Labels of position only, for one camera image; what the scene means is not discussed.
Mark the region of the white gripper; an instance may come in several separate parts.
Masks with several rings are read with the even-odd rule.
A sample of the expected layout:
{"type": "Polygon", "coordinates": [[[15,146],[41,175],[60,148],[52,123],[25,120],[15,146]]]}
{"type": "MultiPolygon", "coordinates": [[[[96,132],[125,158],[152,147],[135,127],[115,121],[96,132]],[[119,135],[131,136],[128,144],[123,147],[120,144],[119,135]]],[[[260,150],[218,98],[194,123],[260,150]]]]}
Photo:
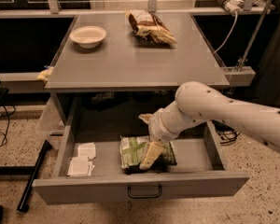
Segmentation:
{"type": "Polygon", "coordinates": [[[141,170],[148,170],[160,154],[162,154],[164,146],[161,142],[167,143],[177,138],[177,134],[170,132],[163,124],[162,113],[163,108],[160,108],[153,115],[140,114],[138,116],[140,120],[142,120],[145,124],[148,124],[149,135],[154,140],[146,145],[144,157],[139,165],[141,170]]]}

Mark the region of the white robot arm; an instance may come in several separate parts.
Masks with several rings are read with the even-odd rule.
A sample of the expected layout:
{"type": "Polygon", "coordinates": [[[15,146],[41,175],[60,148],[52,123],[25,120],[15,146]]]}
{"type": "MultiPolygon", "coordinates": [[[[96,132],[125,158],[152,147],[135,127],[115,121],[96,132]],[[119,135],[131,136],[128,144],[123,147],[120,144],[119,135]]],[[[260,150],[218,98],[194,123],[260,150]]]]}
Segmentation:
{"type": "Polygon", "coordinates": [[[154,141],[170,142],[186,129],[215,120],[280,154],[280,108],[234,100],[200,82],[182,84],[172,103],[139,118],[154,141]]]}

